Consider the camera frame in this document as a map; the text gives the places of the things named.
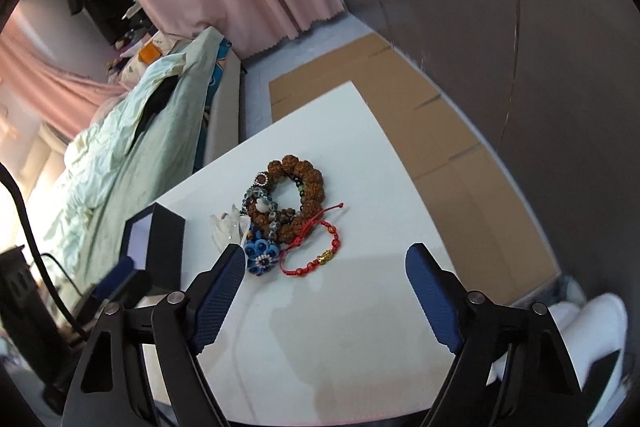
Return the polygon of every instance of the red string bracelet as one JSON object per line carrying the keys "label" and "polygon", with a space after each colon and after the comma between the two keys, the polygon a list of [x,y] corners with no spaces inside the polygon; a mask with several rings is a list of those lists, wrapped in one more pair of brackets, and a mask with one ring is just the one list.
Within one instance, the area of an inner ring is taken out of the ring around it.
{"label": "red string bracelet", "polygon": [[[280,260],[278,264],[280,265],[280,269],[282,270],[282,273],[284,273],[284,275],[291,275],[291,276],[306,275],[309,272],[315,270],[321,264],[327,264],[329,261],[331,261],[334,258],[335,253],[338,251],[338,248],[340,248],[340,236],[338,235],[338,231],[334,227],[334,225],[332,225],[331,223],[325,221],[324,219],[317,219],[317,218],[328,210],[332,210],[334,208],[342,208],[343,206],[344,206],[344,203],[340,203],[340,204],[336,204],[335,206],[330,206],[329,208],[324,208],[320,210],[320,212],[318,212],[314,217],[312,217],[305,223],[305,226],[302,227],[302,230],[300,231],[298,236],[293,240],[293,242],[287,248],[280,250]],[[322,225],[326,227],[327,232],[329,232],[334,236],[334,240],[332,240],[331,242],[331,249],[325,250],[324,252],[322,252],[313,261],[311,261],[310,263],[307,263],[306,267],[304,268],[296,268],[295,270],[285,269],[284,259],[287,256],[287,253],[289,252],[289,250],[292,250],[292,248],[297,248],[300,245],[302,245],[303,239],[305,238],[306,234],[310,231],[311,227],[313,227],[314,225]]]}

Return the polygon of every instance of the metal screw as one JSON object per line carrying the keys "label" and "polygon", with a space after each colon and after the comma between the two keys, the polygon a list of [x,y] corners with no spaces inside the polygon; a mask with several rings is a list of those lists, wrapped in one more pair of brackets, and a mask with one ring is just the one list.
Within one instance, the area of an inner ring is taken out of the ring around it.
{"label": "metal screw", "polygon": [[169,293],[169,296],[166,298],[166,301],[169,304],[178,304],[184,300],[184,293],[182,292],[173,292]]}
{"label": "metal screw", "polygon": [[484,297],[482,292],[469,292],[467,298],[471,304],[483,304],[486,300],[486,297]]}
{"label": "metal screw", "polygon": [[104,312],[107,315],[113,315],[120,309],[120,305],[117,302],[110,302],[104,307]]}
{"label": "metal screw", "polygon": [[535,314],[538,314],[538,315],[545,315],[546,312],[548,311],[548,309],[542,302],[534,302],[531,305],[531,309]]}

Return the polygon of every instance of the floor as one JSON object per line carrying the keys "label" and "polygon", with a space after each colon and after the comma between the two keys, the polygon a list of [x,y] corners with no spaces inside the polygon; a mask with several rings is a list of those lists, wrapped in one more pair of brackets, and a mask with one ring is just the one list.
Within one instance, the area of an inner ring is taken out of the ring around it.
{"label": "floor", "polygon": [[269,82],[330,51],[372,32],[351,14],[316,23],[294,41],[284,41],[242,62],[240,81],[240,139],[259,133],[271,123]]}

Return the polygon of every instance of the brown cardboard sheet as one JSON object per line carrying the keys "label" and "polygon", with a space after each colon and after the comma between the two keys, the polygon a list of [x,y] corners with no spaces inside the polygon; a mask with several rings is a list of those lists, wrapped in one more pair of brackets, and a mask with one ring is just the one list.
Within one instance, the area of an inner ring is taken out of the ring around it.
{"label": "brown cardboard sheet", "polygon": [[558,275],[492,155],[438,89],[376,34],[271,82],[273,121],[349,81],[396,149],[467,288],[510,303]]}

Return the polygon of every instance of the white bead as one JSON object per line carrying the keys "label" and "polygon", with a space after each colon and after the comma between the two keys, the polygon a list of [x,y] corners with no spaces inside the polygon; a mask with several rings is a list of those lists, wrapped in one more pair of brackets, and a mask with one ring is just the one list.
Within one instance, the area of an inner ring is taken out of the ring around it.
{"label": "white bead", "polygon": [[255,210],[258,212],[269,212],[269,201],[266,198],[260,198],[255,202]]}

